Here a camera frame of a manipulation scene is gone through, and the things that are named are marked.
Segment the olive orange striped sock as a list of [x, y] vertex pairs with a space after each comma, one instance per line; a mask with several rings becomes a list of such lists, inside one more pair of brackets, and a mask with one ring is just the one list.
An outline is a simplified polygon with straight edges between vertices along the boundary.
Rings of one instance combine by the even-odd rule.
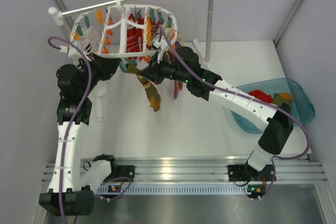
[[158, 112], [161, 108], [161, 96], [159, 95], [156, 87], [146, 77], [140, 75], [140, 69], [138, 69], [134, 64], [128, 63], [126, 67], [125, 73], [136, 75], [145, 90], [150, 107], [154, 112]]

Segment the white oval clip hanger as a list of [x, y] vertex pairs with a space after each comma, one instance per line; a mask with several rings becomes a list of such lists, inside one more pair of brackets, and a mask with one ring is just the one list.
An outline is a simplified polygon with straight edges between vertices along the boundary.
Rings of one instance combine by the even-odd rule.
[[[173, 26], [175, 31], [178, 31], [175, 16], [169, 10], [155, 5], [123, 4], [121, 0], [117, 0], [115, 5], [106, 7], [105, 11], [95, 9], [95, 12], [97, 13], [98, 23], [102, 28], [98, 32], [101, 37], [99, 50], [94, 54], [103, 58], [150, 58], [156, 52], [152, 48], [154, 39], [164, 39], [159, 35], [160, 26], [168, 23], [170, 27]], [[70, 33], [72, 43], [75, 40], [80, 40], [83, 31], [91, 26], [89, 14], [90, 12], [82, 12], [77, 17]], [[130, 14], [133, 14], [136, 19], [141, 15], [144, 24], [140, 25], [128, 20]], [[128, 24], [143, 30], [142, 51], [126, 52]]]

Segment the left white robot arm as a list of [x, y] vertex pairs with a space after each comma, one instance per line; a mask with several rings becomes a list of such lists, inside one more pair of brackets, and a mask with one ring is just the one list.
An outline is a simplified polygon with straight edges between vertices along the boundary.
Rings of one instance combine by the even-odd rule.
[[105, 180], [118, 176], [117, 161], [112, 155], [96, 156], [84, 175], [80, 174], [80, 164], [92, 109], [88, 95], [100, 81], [113, 77], [120, 61], [90, 53], [87, 60], [79, 60], [78, 66], [66, 64], [56, 72], [60, 89], [57, 156], [47, 192], [39, 196], [39, 204], [53, 216], [91, 214], [97, 189]]

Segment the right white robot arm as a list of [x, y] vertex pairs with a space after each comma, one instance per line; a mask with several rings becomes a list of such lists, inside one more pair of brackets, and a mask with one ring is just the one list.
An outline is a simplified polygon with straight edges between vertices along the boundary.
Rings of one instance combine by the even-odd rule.
[[180, 81], [195, 97], [221, 105], [257, 126], [262, 135], [241, 172], [240, 181], [261, 179], [264, 168], [281, 153], [293, 130], [291, 107], [265, 103], [231, 87], [220, 75], [202, 68], [198, 55], [190, 47], [166, 52], [162, 59], [155, 54], [149, 65], [140, 71], [155, 84], [164, 79]]

